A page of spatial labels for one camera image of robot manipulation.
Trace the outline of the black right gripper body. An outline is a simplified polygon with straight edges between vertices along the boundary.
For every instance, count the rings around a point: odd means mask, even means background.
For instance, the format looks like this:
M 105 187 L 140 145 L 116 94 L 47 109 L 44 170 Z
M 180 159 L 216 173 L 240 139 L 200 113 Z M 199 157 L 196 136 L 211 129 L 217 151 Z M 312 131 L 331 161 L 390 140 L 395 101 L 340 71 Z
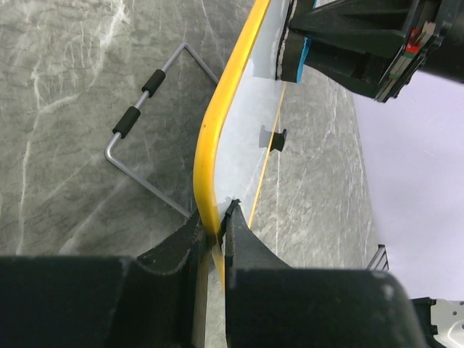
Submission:
M 407 32 L 373 98 L 385 103 L 421 71 L 463 83 L 463 2 L 420 1 Z

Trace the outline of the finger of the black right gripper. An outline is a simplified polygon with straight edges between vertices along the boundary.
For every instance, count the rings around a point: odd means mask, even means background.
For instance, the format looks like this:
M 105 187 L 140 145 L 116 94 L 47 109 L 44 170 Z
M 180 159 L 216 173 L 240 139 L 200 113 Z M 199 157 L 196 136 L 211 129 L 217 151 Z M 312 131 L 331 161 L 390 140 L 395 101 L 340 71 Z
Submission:
M 312 41 L 306 65 L 373 99 L 406 41 L 412 11 L 412 1 L 332 1 L 298 10 L 289 29 Z

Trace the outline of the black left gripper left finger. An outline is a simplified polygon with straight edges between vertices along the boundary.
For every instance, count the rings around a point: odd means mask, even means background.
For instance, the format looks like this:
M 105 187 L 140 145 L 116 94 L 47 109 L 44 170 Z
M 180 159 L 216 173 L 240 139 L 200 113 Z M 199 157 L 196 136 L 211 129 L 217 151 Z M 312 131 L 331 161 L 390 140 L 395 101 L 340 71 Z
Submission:
M 203 347 L 207 277 L 198 213 L 138 257 L 2 257 L 1 345 Z

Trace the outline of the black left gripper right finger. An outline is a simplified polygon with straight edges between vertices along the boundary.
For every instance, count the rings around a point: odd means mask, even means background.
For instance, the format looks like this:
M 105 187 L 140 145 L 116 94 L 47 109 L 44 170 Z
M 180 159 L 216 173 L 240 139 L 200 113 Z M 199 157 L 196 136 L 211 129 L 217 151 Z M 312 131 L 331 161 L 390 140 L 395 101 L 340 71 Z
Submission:
M 413 305 L 381 271 L 293 268 L 249 229 L 238 200 L 225 229 L 230 347 L 424 347 Z

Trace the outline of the blue whiteboard eraser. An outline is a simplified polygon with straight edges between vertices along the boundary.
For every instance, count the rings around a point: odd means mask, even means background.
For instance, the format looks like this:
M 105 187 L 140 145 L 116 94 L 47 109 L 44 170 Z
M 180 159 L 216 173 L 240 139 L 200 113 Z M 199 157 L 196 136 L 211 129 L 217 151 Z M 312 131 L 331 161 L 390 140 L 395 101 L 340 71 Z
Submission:
M 311 40 L 305 35 L 291 31 L 290 22 L 298 15 L 311 11 L 316 1 L 289 2 L 285 22 L 278 41 L 278 50 L 275 63 L 275 79 L 290 83 L 299 83 L 305 60 L 310 51 Z

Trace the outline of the yellow framed whiteboard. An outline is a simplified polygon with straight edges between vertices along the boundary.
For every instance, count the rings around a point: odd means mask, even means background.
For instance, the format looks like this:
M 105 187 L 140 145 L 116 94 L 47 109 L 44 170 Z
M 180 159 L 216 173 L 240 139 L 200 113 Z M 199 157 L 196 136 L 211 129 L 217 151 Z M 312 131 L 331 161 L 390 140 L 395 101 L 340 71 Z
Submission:
M 239 200 L 252 223 L 270 151 L 261 126 L 276 132 L 289 82 L 275 79 L 278 41 L 290 1 L 256 1 L 239 34 L 199 131 L 194 198 L 207 230 L 218 277 L 225 279 L 222 222 Z

